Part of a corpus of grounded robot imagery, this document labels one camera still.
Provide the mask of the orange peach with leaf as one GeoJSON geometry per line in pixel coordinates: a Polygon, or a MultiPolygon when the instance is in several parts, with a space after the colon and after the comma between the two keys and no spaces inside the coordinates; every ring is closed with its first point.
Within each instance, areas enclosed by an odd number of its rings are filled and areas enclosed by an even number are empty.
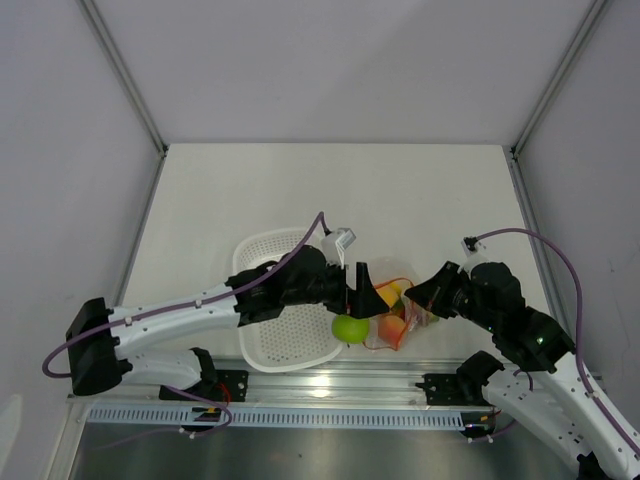
{"type": "Polygon", "coordinates": [[[402,290],[393,284],[386,284],[376,289],[377,294],[392,309],[401,299],[402,290]]]}

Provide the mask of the yellow green mango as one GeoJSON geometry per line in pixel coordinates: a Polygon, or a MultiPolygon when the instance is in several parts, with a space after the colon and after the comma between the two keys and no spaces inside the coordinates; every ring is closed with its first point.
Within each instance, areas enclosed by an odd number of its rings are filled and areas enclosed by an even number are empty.
{"type": "Polygon", "coordinates": [[[407,300],[404,297],[399,298],[391,307],[391,313],[402,320],[405,320],[407,312],[407,300]]]}

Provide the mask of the clear orange zip bag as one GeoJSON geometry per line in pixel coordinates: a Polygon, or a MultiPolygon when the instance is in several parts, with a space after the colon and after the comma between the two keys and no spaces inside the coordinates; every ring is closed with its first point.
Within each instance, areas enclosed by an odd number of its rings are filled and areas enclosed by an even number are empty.
{"type": "Polygon", "coordinates": [[[440,318],[427,312],[406,295],[420,282],[414,268],[395,257],[379,257],[369,264],[370,278],[388,311],[370,319],[370,332],[362,342],[369,351],[400,351],[417,333],[440,318]]]}

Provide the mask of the green apple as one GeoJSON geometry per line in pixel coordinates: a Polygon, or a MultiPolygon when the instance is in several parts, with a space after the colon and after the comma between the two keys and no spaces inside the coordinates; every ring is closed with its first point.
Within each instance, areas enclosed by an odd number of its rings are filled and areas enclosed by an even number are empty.
{"type": "Polygon", "coordinates": [[[332,321],[331,331],[333,336],[343,343],[359,344],[369,335],[370,321],[348,315],[337,315],[332,321]]]}

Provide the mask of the pink peach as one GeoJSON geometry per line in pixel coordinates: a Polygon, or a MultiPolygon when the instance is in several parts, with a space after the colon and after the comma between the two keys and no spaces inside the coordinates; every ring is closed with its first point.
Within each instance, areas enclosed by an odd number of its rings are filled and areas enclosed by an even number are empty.
{"type": "Polygon", "coordinates": [[[402,341],[405,332],[405,322],[396,315],[381,316],[378,319],[378,337],[389,346],[396,348],[402,341]]]}

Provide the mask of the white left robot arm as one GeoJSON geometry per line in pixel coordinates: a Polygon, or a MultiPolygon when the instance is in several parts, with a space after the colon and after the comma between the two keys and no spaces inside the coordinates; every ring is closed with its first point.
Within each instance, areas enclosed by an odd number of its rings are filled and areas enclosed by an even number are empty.
{"type": "Polygon", "coordinates": [[[207,399],[217,387],[209,353],[194,347],[168,354],[156,345],[207,330],[268,322],[289,307],[306,305],[355,319],[389,310],[366,264],[357,263],[356,285],[349,287],[345,268],[329,263],[310,245],[174,304],[111,309],[103,298],[91,299],[66,332],[72,392],[84,397],[123,383],[151,384],[207,399]]]}

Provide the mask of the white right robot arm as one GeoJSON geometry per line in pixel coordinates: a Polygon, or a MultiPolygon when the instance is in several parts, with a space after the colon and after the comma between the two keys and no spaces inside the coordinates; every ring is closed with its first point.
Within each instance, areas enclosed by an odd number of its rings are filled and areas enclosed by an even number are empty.
{"type": "Polygon", "coordinates": [[[573,340],[527,305],[503,263],[446,263],[406,297],[441,318],[461,317],[491,335],[501,356],[479,351],[456,371],[458,395],[505,412],[561,456],[580,479],[636,479],[639,432],[578,360],[573,340]]]}

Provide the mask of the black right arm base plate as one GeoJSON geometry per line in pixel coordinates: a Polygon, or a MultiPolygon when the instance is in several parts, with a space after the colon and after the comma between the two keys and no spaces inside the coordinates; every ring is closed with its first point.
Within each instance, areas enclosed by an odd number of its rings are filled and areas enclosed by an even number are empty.
{"type": "Polygon", "coordinates": [[[426,373],[414,384],[429,406],[488,407],[478,390],[459,382],[456,374],[426,373]]]}

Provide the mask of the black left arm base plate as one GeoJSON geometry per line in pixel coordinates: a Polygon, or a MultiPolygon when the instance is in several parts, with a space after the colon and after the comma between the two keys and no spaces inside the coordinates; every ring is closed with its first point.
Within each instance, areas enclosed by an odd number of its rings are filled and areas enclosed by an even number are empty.
{"type": "MultiPolygon", "coordinates": [[[[189,374],[185,380],[180,378],[170,382],[173,388],[178,389],[181,387],[182,391],[185,391],[190,396],[225,404],[244,402],[248,384],[249,372],[247,370],[217,370],[214,380],[202,380],[199,373],[189,374]]],[[[158,397],[164,401],[188,399],[184,395],[168,388],[165,383],[160,386],[158,397]]]]}

